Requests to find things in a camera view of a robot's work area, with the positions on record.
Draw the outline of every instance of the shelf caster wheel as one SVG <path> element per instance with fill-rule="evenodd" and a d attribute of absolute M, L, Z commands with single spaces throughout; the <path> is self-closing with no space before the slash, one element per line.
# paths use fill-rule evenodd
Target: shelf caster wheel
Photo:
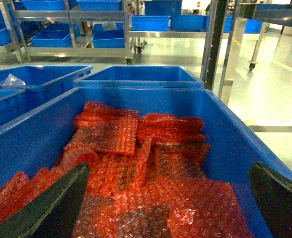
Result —
<path fill-rule="evenodd" d="M 132 65 L 133 62 L 132 62 L 132 59 L 126 59 L 126 65 Z"/>
<path fill-rule="evenodd" d="M 250 71 L 252 71 L 255 68 L 255 64 L 254 63 L 250 63 L 249 69 Z"/>

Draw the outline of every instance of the stainless steel shelf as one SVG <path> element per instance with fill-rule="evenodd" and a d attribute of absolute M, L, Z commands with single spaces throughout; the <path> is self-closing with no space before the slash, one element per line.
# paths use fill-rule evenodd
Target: stainless steel shelf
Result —
<path fill-rule="evenodd" d="M 54 57 L 123 57 L 125 49 L 97 49 L 97 48 L 43 48 L 29 46 L 30 56 Z"/>
<path fill-rule="evenodd" d="M 20 21 L 60 21 L 68 22 L 66 11 L 15 11 L 15 16 Z"/>
<path fill-rule="evenodd" d="M 6 46 L 0 46 L 0 55 L 6 55 L 12 53 L 16 49 L 14 43 L 10 43 Z"/>
<path fill-rule="evenodd" d="M 67 11 L 28 11 L 18 10 L 15 15 L 20 21 L 59 21 L 68 22 Z M 80 11 L 78 6 L 70 11 L 74 21 L 124 21 L 123 11 Z"/>
<path fill-rule="evenodd" d="M 292 4 L 240 4 L 240 17 L 292 27 Z"/>
<path fill-rule="evenodd" d="M 124 21 L 123 11 L 81 11 L 79 6 L 70 11 L 70 17 L 77 21 Z"/>
<path fill-rule="evenodd" d="M 188 39 L 204 39 L 206 32 L 183 32 L 183 31 L 130 31 L 130 37 L 145 38 L 188 38 Z M 229 33 L 223 34 L 223 39 L 228 39 Z M 246 40 L 258 40 L 259 34 L 244 34 Z"/>
<path fill-rule="evenodd" d="M 182 31 L 130 31 L 130 37 L 147 38 L 197 38 L 204 39 L 206 32 L 182 32 Z"/>

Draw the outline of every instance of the black metal post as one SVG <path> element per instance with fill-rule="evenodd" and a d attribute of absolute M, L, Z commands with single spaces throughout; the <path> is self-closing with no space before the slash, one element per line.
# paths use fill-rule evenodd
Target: black metal post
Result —
<path fill-rule="evenodd" d="M 212 0 L 210 29 L 206 37 L 202 79 L 205 88 L 212 90 L 218 66 L 218 58 L 223 37 L 223 28 L 227 12 L 228 0 Z"/>

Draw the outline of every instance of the clear plastic bag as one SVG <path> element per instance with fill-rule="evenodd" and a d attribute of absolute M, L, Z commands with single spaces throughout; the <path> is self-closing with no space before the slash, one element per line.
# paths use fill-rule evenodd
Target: clear plastic bag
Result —
<path fill-rule="evenodd" d="M 104 31 L 112 31 L 112 30 L 117 30 L 115 22 L 105 22 L 102 23 Z"/>
<path fill-rule="evenodd" d="M 20 78 L 12 75 L 11 73 L 8 75 L 6 80 L 4 81 L 3 85 L 11 85 L 11 86 L 25 86 L 25 81 L 21 80 Z"/>

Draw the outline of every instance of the metal rack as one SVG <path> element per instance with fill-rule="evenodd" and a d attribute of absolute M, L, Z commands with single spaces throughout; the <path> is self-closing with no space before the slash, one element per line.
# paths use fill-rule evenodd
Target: metal rack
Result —
<path fill-rule="evenodd" d="M 17 60 L 19 62 L 23 62 L 24 57 L 21 50 L 21 43 L 18 40 L 16 31 L 14 28 L 14 23 L 9 14 L 7 0 L 0 0 L 0 10 L 3 15 L 6 28 L 9 31 L 10 38 L 11 38 L 11 43 L 9 43 L 6 46 L 0 46 L 0 55 L 6 55 L 12 52 L 15 52 Z"/>
<path fill-rule="evenodd" d="M 139 9 L 139 0 L 137 0 L 137 15 L 140 12 Z M 138 53 L 140 54 L 142 52 L 142 44 L 140 38 L 184 38 L 184 39 L 206 39 L 207 38 L 207 32 L 199 32 L 199 31 L 130 31 L 129 35 L 130 37 L 136 37 L 137 45 L 136 48 L 138 49 Z M 228 39 L 229 33 L 222 33 L 222 39 Z M 245 38 L 249 40 L 257 40 L 259 39 L 259 34 L 245 34 Z"/>
<path fill-rule="evenodd" d="M 127 0 L 122 0 L 122 11 L 81 11 L 79 7 L 70 9 L 69 1 L 65 0 L 65 11 L 30 11 L 30 10 L 16 10 L 13 5 L 13 0 L 9 0 L 14 16 L 16 18 L 18 30 L 23 39 L 23 47 L 27 58 L 30 56 L 54 56 L 54 57 L 123 57 L 127 61 L 127 65 L 132 64 L 131 50 L 134 46 L 134 39 L 130 41 L 129 37 L 129 13 Z M 32 43 L 27 44 L 24 41 L 21 30 L 21 23 L 23 21 L 56 21 L 65 22 L 70 26 L 70 33 L 72 38 L 72 48 L 43 48 L 33 47 Z M 92 48 L 90 47 L 92 33 L 84 34 L 76 39 L 74 36 L 73 24 L 76 22 L 94 22 L 94 21 L 119 21 L 124 24 L 124 38 L 125 48 Z"/>
<path fill-rule="evenodd" d="M 292 4 L 238 4 L 236 6 L 218 93 L 218 96 L 225 104 L 228 104 L 230 100 L 247 19 L 292 27 Z M 262 25 L 260 38 L 256 43 L 252 60 L 250 61 L 250 70 L 254 69 L 257 63 L 257 55 L 264 31 L 265 24 Z"/>

